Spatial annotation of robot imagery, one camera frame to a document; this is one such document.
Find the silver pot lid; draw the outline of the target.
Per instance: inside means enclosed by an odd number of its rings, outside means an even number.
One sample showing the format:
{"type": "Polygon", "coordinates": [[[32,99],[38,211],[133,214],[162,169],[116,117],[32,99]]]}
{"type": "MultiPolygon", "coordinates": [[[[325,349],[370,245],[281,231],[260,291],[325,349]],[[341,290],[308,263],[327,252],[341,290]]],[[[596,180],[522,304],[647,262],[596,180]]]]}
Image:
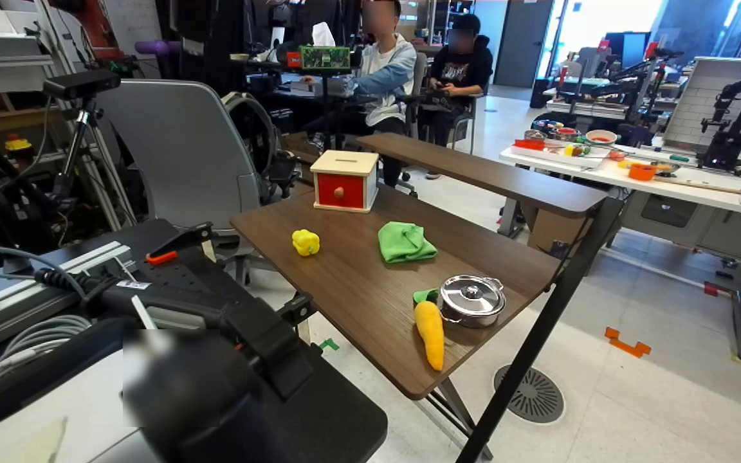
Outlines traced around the silver pot lid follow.
{"type": "Polygon", "coordinates": [[[440,287],[443,307],[468,316],[486,316],[501,311],[506,304],[502,282],[496,278],[457,275],[440,287]]]}

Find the silver pot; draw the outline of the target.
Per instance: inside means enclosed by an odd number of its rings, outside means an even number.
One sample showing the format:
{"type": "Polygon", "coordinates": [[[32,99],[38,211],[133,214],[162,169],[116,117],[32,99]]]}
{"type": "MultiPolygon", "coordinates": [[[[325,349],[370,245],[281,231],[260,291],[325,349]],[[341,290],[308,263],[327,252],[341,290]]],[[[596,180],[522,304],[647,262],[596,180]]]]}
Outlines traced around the silver pot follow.
{"type": "Polygon", "coordinates": [[[456,325],[472,329],[480,329],[494,325],[494,323],[497,322],[500,314],[502,314],[503,310],[506,308],[506,305],[507,302],[505,304],[505,307],[496,314],[487,314],[486,316],[468,316],[467,314],[459,314],[452,309],[444,308],[441,296],[439,296],[438,299],[438,307],[440,308],[443,320],[449,323],[456,323],[456,325]]]}

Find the green cloth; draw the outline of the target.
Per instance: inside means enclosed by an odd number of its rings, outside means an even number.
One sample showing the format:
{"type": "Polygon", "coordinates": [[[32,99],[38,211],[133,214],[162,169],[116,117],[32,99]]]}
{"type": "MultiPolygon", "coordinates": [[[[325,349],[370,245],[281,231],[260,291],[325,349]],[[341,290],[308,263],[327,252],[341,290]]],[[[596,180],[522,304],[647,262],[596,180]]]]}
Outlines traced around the green cloth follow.
{"type": "Polygon", "coordinates": [[[414,223],[386,223],[379,229],[378,242],[386,264],[431,260],[437,255],[437,249],[425,237],[425,229],[414,223]]]}

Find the red drawer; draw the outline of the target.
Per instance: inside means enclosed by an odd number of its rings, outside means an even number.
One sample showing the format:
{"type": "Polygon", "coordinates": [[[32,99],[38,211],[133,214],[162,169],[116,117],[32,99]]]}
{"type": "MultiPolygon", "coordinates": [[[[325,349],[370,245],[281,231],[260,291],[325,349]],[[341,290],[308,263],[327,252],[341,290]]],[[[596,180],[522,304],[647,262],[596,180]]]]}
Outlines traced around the red drawer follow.
{"type": "Polygon", "coordinates": [[[316,175],[317,202],[326,208],[364,209],[364,182],[364,178],[360,176],[318,173],[316,175]],[[339,186],[345,190],[344,197],[341,199],[333,196],[333,190],[339,186]]]}

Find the yellow toy pepper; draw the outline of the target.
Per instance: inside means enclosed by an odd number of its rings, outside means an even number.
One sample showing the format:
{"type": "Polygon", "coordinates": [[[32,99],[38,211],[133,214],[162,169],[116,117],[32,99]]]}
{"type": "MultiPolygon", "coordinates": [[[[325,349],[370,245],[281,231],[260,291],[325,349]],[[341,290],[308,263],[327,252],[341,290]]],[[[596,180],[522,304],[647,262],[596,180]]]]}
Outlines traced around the yellow toy pepper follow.
{"type": "Polygon", "coordinates": [[[307,229],[294,231],[291,240],[292,246],[300,256],[312,256],[320,251],[320,237],[307,229]]]}

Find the wooden box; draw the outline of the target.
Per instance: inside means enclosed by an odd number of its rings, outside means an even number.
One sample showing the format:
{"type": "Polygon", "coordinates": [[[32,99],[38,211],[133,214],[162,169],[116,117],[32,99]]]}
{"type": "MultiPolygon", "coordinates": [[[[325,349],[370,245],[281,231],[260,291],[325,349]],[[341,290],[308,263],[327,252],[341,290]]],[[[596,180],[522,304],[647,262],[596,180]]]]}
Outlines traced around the wooden box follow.
{"type": "Polygon", "coordinates": [[[315,201],[313,207],[317,209],[336,210],[350,213],[370,213],[374,200],[378,194],[378,161],[379,155],[372,152],[354,152],[353,150],[331,149],[322,153],[318,157],[317,161],[311,166],[315,189],[315,201]],[[365,180],[365,208],[345,209],[326,208],[320,206],[317,202],[316,194],[316,175],[318,173],[363,177],[365,180]]]}

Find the plush toy carrot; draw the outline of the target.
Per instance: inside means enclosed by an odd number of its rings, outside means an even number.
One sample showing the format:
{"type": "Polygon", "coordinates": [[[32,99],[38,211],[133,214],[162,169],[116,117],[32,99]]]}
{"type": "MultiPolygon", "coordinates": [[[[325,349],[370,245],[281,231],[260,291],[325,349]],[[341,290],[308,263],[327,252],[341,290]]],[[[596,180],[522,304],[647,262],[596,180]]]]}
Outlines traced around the plush toy carrot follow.
{"type": "Polygon", "coordinates": [[[432,369],[444,367],[444,325],[438,299],[438,288],[414,293],[414,321],[423,341],[425,357],[432,369]]]}

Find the black mounting clamp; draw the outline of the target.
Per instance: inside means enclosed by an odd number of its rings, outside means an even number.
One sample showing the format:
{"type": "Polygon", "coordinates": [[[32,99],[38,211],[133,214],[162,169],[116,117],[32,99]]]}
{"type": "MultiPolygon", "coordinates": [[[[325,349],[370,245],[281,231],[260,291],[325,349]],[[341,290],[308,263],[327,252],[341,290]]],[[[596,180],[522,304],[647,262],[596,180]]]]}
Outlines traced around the black mounting clamp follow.
{"type": "Polygon", "coordinates": [[[313,373],[303,355],[296,328],[314,312],[312,297],[298,293],[279,311],[258,297],[232,298],[155,282],[84,277],[86,296],[99,307],[134,313],[133,297],[144,307],[200,318],[206,329],[217,329],[244,355],[283,400],[291,398],[313,373]]]}

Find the person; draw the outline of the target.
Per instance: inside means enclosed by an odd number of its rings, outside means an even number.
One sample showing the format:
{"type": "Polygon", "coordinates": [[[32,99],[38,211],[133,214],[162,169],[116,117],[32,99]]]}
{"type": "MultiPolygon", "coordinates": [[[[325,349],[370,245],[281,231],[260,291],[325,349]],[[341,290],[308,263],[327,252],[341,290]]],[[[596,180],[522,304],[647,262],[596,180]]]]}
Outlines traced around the person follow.
{"type": "Polygon", "coordinates": [[[436,53],[417,112],[422,140],[447,146],[456,119],[486,93],[492,53],[490,39],[480,32],[481,21],[473,13],[457,17],[449,30],[448,44],[436,53]]]}
{"type": "Polygon", "coordinates": [[[414,88],[417,53],[396,30],[402,5],[399,0],[362,0],[361,12],[363,32],[372,44],[362,52],[352,86],[354,94],[373,100],[362,108],[347,109],[342,129],[354,136],[404,135],[407,108],[399,98],[409,96],[414,88]]]}

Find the cardboard box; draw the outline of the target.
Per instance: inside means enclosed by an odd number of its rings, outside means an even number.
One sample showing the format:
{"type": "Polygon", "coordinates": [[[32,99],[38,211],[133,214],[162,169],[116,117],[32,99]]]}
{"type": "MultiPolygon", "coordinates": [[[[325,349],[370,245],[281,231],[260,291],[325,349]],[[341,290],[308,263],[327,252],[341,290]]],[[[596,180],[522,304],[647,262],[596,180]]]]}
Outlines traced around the cardboard box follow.
{"type": "Polygon", "coordinates": [[[558,260],[570,260],[592,223],[593,217],[568,219],[540,209],[527,238],[527,246],[558,260]]]}

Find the green tissue box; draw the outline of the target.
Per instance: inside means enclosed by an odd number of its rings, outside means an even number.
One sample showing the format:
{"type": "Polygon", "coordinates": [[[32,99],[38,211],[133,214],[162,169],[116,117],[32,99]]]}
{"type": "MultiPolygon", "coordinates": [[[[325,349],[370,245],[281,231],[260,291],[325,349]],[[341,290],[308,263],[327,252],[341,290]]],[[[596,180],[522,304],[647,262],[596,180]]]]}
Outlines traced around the green tissue box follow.
{"type": "Polygon", "coordinates": [[[348,71],[352,67],[350,47],[337,46],[327,23],[314,24],[312,45],[300,45],[299,62],[305,71],[348,71]]]}

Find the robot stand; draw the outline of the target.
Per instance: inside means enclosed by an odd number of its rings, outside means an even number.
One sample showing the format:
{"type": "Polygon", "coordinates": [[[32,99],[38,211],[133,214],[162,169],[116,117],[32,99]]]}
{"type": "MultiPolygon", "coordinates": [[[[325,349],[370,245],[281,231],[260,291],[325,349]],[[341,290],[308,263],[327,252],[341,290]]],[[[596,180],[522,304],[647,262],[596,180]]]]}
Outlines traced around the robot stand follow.
{"type": "MultiPolygon", "coordinates": [[[[136,261],[133,282],[155,282],[232,298],[251,296],[215,263],[212,241],[181,250],[176,260],[162,266],[147,264],[146,254],[178,231],[181,230],[155,220],[87,244],[77,256],[117,241],[130,248],[136,261]]],[[[95,323],[115,318],[127,320],[137,329],[206,329],[200,318],[144,307],[136,296],[131,300],[134,313],[99,307],[86,296],[80,279],[130,279],[121,278],[112,264],[95,276],[71,275],[60,268],[77,256],[59,260],[53,255],[38,256],[18,248],[0,247],[0,289],[33,279],[55,290],[18,303],[14,313],[0,314],[0,359],[13,350],[31,348],[44,341],[66,340],[95,323]]],[[[319,348],[300,341],[305,346],[303,355],[313,369],[308,381],[287,401],[276,393],[265,392],[259,402],[266,424],[288,460],[213,463],[363,463],[382,445],[388,428],[385,412],[330,365],[319,348]]]]}

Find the grey office chair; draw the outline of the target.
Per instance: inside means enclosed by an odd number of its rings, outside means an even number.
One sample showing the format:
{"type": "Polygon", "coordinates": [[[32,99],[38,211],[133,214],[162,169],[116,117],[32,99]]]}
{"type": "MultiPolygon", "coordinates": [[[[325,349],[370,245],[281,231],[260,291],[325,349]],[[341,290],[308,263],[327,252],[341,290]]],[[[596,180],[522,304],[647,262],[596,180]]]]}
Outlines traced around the grey office chair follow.
{"type": "Polygon", "coordinates": [[[140,171],[153,219],[179,229],[210,223],[217,257],[239,284],[250,269],[270,268],[230,220],[289,197],[300,167],[258,100],[199,82],[126,79],[97,103],[140,171]]]}

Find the round floor drain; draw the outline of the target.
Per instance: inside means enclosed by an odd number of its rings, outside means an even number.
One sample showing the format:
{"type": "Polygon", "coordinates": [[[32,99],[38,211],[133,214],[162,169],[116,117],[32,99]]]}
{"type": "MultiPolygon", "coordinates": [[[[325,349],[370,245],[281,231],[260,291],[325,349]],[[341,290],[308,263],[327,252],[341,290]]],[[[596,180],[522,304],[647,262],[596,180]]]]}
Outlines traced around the round floor drain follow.
{"type": "Polygon", "coordinates": [[[565,414],[564,395],[550,376],[530,367],[518,384],[507,410],[518,419],[535,425],[555,424],[565,414]]]}

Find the grey door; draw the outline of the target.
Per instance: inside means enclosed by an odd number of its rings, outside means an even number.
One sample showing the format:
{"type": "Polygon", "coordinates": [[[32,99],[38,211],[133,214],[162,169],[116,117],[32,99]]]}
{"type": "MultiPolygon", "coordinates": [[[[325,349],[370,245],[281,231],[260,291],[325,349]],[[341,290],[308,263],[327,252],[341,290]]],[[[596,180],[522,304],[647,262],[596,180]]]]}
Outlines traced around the grey door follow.
{"type": "Polygon", "coordinates": [[[554,0],[509,0],[494,84],[530,88],[543,55],[554,0]]]}

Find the monitor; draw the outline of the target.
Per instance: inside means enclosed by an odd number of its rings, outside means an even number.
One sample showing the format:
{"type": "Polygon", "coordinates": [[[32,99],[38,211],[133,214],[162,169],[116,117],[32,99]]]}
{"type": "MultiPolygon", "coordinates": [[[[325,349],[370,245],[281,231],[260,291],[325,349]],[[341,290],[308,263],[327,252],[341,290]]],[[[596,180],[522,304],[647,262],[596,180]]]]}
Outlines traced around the monitor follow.
{"type": "Polygon", "coordinates": [[[605,34],[605,40],[621,67],[629,68],[643,60],[650,36],[650,32],[617,32],[605,34]]]}

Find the white table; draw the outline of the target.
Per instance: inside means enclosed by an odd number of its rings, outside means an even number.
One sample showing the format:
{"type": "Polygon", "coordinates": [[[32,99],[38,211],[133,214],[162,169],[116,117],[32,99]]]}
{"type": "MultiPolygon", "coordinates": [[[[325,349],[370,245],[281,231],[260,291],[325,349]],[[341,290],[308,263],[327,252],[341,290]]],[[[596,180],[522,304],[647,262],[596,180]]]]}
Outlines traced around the white table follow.
{"type": "MultiPolygon", "coordinates": [[[[617,188],[624,202],[621,225],[693,250],[741,262],[741,177],[674,165],[663,153],[621,146],[591,146],[551,141],[539,149],[518,140],[500,158],[563,176],[617,188]],[[630,179],[630,164],[656,166],[652,181],[630,179]]],[[[741,288],[732,290],[733,336],[741,360],[741,288]]]]}

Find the white tile panel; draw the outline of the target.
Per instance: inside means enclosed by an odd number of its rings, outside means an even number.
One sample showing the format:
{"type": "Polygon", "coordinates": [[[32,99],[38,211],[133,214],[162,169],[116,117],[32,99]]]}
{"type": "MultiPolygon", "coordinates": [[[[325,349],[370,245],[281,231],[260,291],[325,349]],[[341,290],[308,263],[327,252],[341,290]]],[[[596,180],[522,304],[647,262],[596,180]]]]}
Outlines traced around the white tile panel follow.
{"type": "Polygon", "coordinates": [[[741,59],[700,57],[677,101],[663,141],[672,147],[704,153],[717,127],[702,131],[703,118],[714,115],[715,98],[722,89],[741,80],[741,59]]]}

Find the aluminium rail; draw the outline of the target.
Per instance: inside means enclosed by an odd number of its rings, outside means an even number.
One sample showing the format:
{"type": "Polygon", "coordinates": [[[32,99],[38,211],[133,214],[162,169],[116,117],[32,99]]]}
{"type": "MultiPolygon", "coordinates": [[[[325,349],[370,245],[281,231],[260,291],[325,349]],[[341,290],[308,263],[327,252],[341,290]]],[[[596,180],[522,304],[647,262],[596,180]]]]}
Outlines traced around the aluminium rail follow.
{"type": "MultiPolygon", "coordinates": [[[[84,273],[85,275],[95,276],[99,270],[106,269],[111,264],[118,269],[118,275],[121,278],[134,279],[133,272],[136,271],[136,261],[131,256],[130,248],[117,241],[112,241],[96,250],[91,250],[67,260],[61,264],[60,268],[68,271],[71,275],[84,273]]],[[[55,292],[53,288],[46,288],[33,279],[16,282],[11,286],[0,289],[0,314],[14,313],[15,306],[26,301],[29,297],[38,294],[42,296],[50,295],[53,292],[55,292]]]]}

